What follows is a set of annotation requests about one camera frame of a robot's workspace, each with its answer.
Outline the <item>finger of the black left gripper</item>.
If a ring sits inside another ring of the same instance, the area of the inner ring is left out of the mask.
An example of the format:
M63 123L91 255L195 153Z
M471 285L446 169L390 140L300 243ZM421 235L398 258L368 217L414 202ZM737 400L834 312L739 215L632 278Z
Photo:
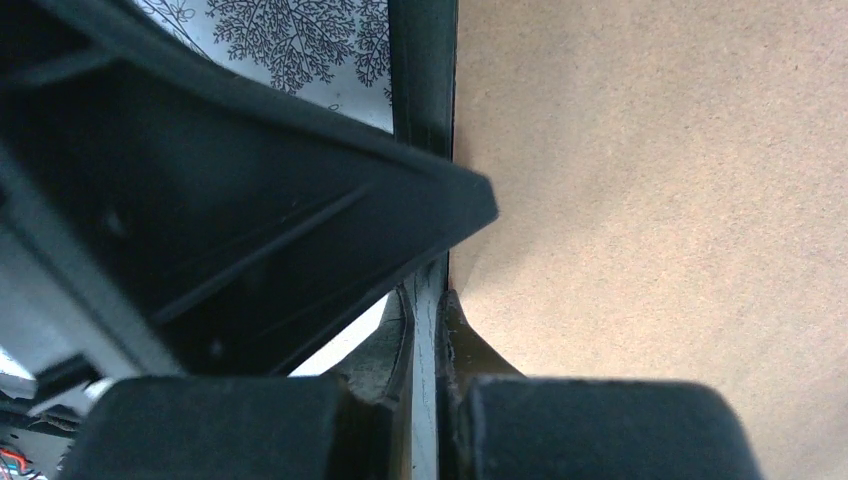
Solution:
M493 222L452 161L457 3L392 1L393 129L132 1L1 5L1 343L31 371L286 374Z

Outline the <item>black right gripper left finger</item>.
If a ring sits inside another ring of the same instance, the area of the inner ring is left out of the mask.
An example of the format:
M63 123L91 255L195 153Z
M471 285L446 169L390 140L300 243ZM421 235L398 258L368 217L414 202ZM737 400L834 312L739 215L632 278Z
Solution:
M378 328L313 377L142 377L108 389L65 479L408 479L414 315L404 287Z

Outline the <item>brown backing board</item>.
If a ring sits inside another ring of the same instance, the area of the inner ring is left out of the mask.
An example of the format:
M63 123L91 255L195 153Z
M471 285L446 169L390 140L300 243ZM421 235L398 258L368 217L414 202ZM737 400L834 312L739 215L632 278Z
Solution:
M538 376L686 379L769 479L847 475L847 5L463 1L451 276Z

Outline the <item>black picture frame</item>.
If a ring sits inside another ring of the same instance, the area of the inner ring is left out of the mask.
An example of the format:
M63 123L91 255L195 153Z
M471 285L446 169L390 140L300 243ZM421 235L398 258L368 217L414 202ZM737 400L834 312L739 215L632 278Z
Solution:
M447 161L453 159L457 17L455 1L389 4L394 134ZM404 283L415 335L410 378L413 479L440 476L436 336L448 277L449 255L443 253Z

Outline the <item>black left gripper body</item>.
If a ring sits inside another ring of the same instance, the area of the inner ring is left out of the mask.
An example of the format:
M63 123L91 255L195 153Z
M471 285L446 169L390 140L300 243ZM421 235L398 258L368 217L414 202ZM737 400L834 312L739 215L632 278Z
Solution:
M1 344L38 409L87 411L86 380L173 376L161 333L179 279L146 226L149 179L88 152L1 156Z

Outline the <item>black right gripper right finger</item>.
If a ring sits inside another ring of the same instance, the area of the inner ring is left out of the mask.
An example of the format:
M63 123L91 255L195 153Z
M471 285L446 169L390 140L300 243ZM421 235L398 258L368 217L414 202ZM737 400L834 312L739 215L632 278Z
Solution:
M758 479L737 415L698 383L528 377L469 324L455 291L436 326L443 479Z

